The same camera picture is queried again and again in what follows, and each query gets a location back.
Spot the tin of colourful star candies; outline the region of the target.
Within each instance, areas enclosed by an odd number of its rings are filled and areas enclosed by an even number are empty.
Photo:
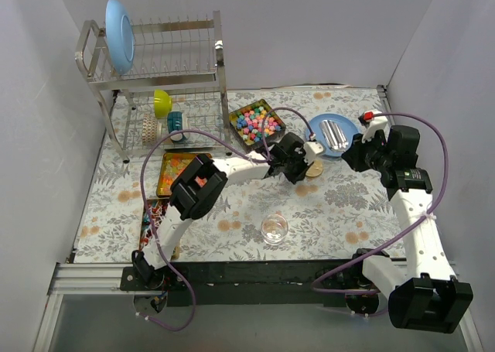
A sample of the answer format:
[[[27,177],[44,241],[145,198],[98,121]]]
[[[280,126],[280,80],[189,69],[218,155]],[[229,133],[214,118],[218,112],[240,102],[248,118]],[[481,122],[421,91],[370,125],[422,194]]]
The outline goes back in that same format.
[[[230,129],[246,152],[274,142],[285,134],[286,125],[265,99],[255,101],[229,113]]]

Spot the silver metal scoop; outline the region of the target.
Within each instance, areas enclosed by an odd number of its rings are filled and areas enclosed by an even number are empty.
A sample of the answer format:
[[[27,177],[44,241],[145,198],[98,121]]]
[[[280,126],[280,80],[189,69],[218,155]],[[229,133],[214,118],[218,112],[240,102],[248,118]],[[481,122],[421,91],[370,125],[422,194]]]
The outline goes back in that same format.
[[[337,123],[334,121],[322,120],[319,123],[319,128],[331,150],[334,152],[346,151],[349,141]]]

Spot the clear glass jar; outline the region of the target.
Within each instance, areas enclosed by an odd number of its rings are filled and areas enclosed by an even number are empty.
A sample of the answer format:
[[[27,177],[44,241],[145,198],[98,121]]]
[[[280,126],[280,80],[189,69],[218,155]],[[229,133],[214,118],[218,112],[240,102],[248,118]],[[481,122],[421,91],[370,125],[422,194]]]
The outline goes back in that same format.
[[[261,222],[261,236],[266,244],[279,245],[288,234],[288,222],[280,214],[269,214]]]

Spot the tin of gummy candies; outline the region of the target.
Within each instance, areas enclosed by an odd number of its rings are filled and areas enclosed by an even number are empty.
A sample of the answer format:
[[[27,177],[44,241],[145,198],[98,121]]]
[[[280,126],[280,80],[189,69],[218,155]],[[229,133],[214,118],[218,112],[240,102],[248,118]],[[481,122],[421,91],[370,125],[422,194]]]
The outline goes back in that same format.
[[[176,177],[194,160],[196,153],[166,152],[162,157],[156,196],[168,198],[172,195],[171,186]]]

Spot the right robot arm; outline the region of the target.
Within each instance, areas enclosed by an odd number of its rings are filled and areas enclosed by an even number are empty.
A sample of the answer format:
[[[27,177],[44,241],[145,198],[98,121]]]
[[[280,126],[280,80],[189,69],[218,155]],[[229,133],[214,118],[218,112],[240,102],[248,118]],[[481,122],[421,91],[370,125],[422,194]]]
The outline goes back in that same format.
[[[350,268],[359,288],[372,283],[387,300],[392,325],[398,329],[453,333],[473,300],[470,284],[460,282],[449,264],[439,237],[428,173],[416,166],[420,141],[417,129],[394,125],[369,138],[355,134],[342,155],[352,170],[379,172],[381,184],[399,227],[407,258],[402,275],[381,252]]]

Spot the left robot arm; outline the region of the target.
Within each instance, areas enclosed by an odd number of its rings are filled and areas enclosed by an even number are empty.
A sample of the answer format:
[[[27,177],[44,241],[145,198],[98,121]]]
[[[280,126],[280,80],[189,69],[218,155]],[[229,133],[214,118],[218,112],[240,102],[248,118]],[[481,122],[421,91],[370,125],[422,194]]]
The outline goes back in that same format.
[[[152,243],[131,255],[139,282],[149,290],[163,284],[162,268],[172,266],[170,260],[181,237],[192,222],[211,211],[225,187],[279,174],[295,184],[305,179],[309,167],[323,151],[315,138],[303,141],[289,132],[279,142],[247,154],[233,149],[236,156],[224,159],[211,159],[204,153],[196,155],[173,180],[172,195],[160,225],[150,221]]]

